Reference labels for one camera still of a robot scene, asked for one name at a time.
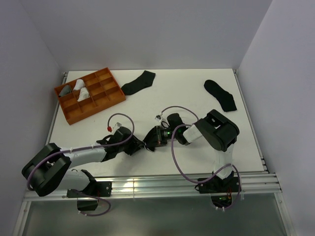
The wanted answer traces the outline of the black sock with white stripes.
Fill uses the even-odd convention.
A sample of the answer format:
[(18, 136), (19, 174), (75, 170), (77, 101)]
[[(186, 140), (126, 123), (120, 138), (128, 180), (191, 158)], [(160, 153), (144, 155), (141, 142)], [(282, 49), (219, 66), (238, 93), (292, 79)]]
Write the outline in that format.
[(157, 136), (154, 131), (150, 131), (141, 141), (135, 135), (131, 138), (131, 155), (136, 152), (146, 149), (150, 152), (155, 152), (158, 146)]

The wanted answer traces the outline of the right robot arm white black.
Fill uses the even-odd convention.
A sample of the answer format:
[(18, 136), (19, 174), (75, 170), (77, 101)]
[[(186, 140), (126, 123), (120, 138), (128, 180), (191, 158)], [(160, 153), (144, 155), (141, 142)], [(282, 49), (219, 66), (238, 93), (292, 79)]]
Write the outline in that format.
[(185, 146), (204, 138), (215, 150), (214, 173), (207, 180), (214, 178), (214, 188), (220, 192), (225, 191), (230, 186), (229, 179), (234, 176), (232, 152), (240, 134), (238, 126), (215, 109), (192, 125), (184, 124), (178, 113), (170, 114), (167, 121), (169, 127), (158, 129), (157, 137), (170, 140), (171, 144), (177, 140)]

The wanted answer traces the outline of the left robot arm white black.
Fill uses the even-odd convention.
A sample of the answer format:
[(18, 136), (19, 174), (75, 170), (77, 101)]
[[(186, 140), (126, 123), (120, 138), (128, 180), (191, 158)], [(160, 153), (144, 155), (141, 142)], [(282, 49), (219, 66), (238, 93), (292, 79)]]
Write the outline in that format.
[(22, 169), (22, 175), (40, 197), (55, 190), (77, 190), (84, 196), (95, 196), (99, 185), (87, 170), (76, 167), (109, 161), (120, 152), (133, 155), (144, 143), (121, 126), (114, 134), (97, 140), (95, 146), (64, 153), (55, 143), (49, 143)]

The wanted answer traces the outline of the black sock top centre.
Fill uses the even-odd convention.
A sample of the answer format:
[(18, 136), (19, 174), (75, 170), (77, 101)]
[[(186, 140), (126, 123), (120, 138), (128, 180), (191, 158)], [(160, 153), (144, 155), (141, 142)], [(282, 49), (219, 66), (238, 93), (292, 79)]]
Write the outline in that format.
[(125, 95), (133, 95), (143, 89), (151, 87), (155, 77), (156, 73), (145, 70), (138, 78), (124, 84), (121, 90)]

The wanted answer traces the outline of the orange compartment tray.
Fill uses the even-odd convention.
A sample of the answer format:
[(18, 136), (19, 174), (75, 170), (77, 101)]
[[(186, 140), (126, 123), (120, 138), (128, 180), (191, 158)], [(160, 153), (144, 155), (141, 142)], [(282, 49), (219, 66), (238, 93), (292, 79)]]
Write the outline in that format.
[(125, 101), (112, 72), (106, 67), (54, 88), (69, 125)]

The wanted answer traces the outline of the lower white rolled sock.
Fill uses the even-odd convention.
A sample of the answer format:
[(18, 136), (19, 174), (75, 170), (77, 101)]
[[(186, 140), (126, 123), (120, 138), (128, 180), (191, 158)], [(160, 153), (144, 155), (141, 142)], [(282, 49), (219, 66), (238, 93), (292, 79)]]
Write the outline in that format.
[(83, 101), (90, 97), (89, 91), (86, 87), (82, 88), (79, 93), (79, 97), (77, 99), (78, 102)]

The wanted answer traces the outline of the white rolled sock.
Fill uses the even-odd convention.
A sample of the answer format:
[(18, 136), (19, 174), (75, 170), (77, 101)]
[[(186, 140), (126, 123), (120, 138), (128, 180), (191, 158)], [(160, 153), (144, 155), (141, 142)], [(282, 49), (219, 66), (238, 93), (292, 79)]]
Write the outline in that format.
[(90, 97), (89, 91), (86, 87), (82, 88), (79, 93), (79, 97), (77, 99), (78, 102), (83, 101)]
[(73, 91), (81, 90), (85, 87), (85, 83), (82, 79), (77, 79)]

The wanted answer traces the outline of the black sock top right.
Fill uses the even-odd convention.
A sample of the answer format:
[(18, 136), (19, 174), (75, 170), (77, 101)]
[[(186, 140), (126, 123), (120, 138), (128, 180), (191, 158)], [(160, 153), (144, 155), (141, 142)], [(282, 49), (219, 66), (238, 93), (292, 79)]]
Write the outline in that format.
[(233, 95), (224, 90), (213, 80), (206, 80), (205, 90), (212, 95), (220, 104), (224, 112), (233, 112), (237, 110)]

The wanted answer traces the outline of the upper white rolled sock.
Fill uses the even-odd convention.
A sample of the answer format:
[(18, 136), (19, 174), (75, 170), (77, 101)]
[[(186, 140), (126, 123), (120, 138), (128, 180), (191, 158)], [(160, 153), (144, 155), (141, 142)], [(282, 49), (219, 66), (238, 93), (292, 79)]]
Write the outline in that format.
[(77, 79), (73, 91), (81, 90), (85, 87), (85, 83), (82, 79)]

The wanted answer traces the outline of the grey rolled sock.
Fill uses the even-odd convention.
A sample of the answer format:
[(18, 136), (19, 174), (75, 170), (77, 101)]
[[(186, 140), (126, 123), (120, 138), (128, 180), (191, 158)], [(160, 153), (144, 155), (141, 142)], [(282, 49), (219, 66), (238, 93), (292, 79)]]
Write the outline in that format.
[(72, 89), (70, 85), (66, 85), (62, 88), (62, 90), (59, 93), (59, 97), (66, 96), (68, 94), (72, 93)]

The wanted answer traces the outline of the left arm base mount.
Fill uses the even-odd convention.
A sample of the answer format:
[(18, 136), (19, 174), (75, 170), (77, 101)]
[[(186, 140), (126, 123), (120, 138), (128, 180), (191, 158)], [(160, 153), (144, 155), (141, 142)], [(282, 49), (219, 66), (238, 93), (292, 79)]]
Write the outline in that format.
[[(77, 209), (81, 213), (86, 213), (88, 216), (99, 216), (106, 214), (111, 209), (111, 203), (104, 199), (104, 197), (110, 197), (112, 191), (112, 182), (93, 182), (89, 183), (83, 190), (69, 189), (67, 190), (67, 198), (91, 198), (91, 200), (77, 200)], [(101, 206), (101, 203), (107, 205), (107, 209), (103, 213), (90, 213), (95, 211), (97, 207)]]

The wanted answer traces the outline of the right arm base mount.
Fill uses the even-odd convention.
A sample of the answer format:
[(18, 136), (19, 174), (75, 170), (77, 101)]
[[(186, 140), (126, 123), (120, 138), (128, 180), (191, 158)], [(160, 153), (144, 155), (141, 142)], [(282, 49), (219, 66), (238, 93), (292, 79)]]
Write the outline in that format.
[(194, 188), (200, 194), (221, 194), (222, 196), (237, 194), (242, 190), (238, 177), (234, 173), (225, 179), (214, 177), (208, 182), (197, 184)]

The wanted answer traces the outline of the aluminium frame rail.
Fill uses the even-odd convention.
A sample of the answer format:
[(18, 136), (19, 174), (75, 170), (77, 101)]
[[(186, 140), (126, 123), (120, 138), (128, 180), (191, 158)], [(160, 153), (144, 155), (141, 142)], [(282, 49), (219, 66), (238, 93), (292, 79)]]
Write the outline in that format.
[(255, 171), (248, 158), (265, 166), (258, 139), (234, 69), (172, 69), (157, 74), (178, 80), (218, 78), (232, 85), (241, 113), (242, 134), (249, 137), (249, 153), (242, 159), (242, 196), (225, 212), (212, 207), (210, 194), (199, 194), (176, 170), (168, 175), (123, 176), (102, 173), (99, 181), (112, 183), (111, 212), (100, 217), (80, 216), (75, 199), (59, 190), (46, 197), (27, 191), (23, 198), (16, 236), (294, 236), (278, 177), (267, 168)]

